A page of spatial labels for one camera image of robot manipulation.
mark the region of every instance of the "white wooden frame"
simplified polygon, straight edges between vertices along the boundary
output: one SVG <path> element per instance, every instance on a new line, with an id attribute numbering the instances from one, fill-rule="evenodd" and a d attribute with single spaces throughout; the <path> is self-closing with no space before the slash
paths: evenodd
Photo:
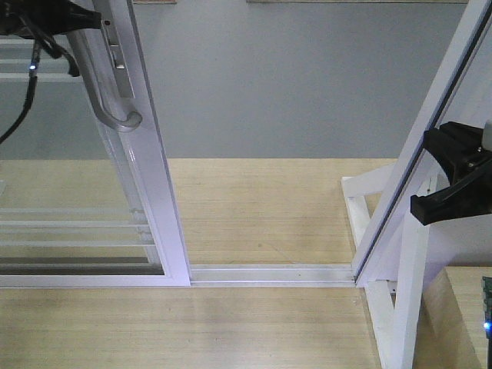
<path id="1" fill-rule="evenodd" d="M 437 185 L 436 162 L 421 145 L 423 133 L 441 123 L 490 27 L 491 13 L 488 0 L 474 0 L 467 6 L 370 220 L 364 213 L 363 196 L 381 189 L 374 184 L 379 181 L 377 172 L 342 181 L 357 245 L 352 266 L 357 286 L 366 289 L 384 369 L 410 369 L 414 358 L 429 226 L 422 226 L 410 214 L 410 197 L 433 192 Z M 421 193 L 419 188 L 427 190 Z M 396 276 L 398 282 L 394 306 L 388 275 Z"/>

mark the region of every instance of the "aluminum frame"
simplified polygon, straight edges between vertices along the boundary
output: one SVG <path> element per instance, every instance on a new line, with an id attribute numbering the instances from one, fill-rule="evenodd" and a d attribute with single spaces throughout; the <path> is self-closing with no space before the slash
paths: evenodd
<path id="1" fill-rule="evenodd" d="M 352 261 L 358 287 L 367 287 L 368 282 L 379 279 L 381 270 L 398 261 L 401 245 L 391 239 L 410 207 L 410 196 L 429 178 L 435 163 L 424 154 L 423 133 L 440 124 L 490 26 L 490 13 L 489 0 L 473 0 L 465 8 Z"/>

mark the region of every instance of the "wooden board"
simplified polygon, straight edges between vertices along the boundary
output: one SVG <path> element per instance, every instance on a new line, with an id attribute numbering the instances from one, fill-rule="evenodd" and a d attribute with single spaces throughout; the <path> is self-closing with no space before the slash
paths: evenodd
<path id="1" fill-rule="evenodd" d="M 171 159 L 191 263 L 350 263 L 341 177 L 391 162 Z"/>
<path id="2" fill-rule="evenodd" d="M 355 288 L 8 290 L 0 367 L 378 369 Z"/>
<path id="3" fill-rule="evenodd" d="M 446 368 L 487 368 L 482 276 L 492 276 L 492 268 L 448 267 L 424 292 Z"/>

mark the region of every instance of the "glass pane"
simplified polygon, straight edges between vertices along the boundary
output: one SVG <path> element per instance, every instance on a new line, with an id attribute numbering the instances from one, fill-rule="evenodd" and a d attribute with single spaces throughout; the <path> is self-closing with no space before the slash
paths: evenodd
<path id="1" fill-rule="evenodd" d="M 3 134 L 22 110 L 32 42 L 0 42 Z M 67 70 L 43 54 L 32 109 L 0 145 L 0 274 L 162 274 L 118 134 Z"/>

